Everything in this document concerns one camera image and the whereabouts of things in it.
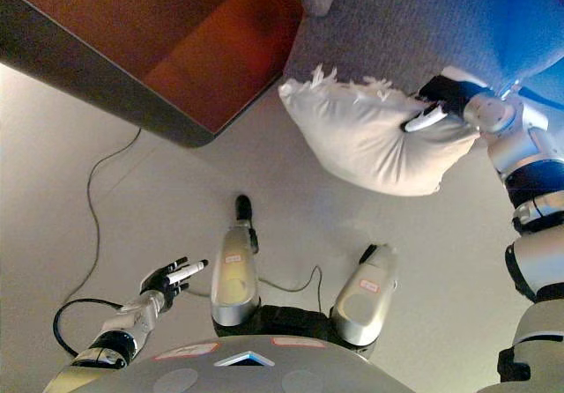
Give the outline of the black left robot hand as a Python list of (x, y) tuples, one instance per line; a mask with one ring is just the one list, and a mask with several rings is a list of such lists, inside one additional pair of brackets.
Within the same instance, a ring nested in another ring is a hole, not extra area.
[(189, 279), (209, 265), (207, 259), (189, 263), (184, 256), (161, 267), (147, 276), (141, 283), (141, 292), (157, 291), (164, 295), (166, 302), (173, 302), (189, 288)]

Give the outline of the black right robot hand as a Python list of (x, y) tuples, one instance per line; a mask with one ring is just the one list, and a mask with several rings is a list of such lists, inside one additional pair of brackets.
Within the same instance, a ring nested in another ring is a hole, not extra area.
[(474, 96), (482, 93), (492, 94), (493, 91), (471, 81), (434, 76), (415, 96), (425, 102), (426, 107), (411, 120), (403, 122), (400, 128), (403, 132), (411, 133), (427, 129), (449, 115), (463, 119), (465, 107)]

